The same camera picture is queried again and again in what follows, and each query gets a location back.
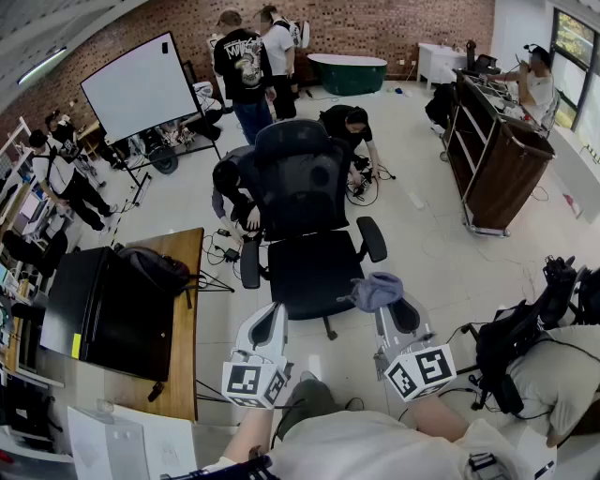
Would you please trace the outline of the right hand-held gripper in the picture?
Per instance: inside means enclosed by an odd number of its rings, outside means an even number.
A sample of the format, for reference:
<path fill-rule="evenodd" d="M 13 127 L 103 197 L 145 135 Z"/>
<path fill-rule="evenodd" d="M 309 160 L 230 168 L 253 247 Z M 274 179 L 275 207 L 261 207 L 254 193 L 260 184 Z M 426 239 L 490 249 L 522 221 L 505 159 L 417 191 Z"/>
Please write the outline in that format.
<path fill-rule="evenodd" d="M 389 382 L 402 401 L 433 395 L 457 377 L 449 345 L 438 340 L 428 312 L 409 293 L 379 308 L 375 323 L 378 378 Z"/>

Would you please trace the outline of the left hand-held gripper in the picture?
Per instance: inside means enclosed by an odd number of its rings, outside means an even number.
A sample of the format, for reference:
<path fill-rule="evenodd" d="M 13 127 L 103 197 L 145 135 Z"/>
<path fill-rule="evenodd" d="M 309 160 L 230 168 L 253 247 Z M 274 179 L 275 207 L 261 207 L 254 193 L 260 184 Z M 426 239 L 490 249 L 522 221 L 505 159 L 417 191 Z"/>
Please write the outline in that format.
<path fill-rule="evenodd" d="M 221 395 L 232 404 L 276 408 L 292 368 L 284 355 L 287 323 L 287 309 L 277 302 L 260 308 L 242 323 L 222 369 Z"/>

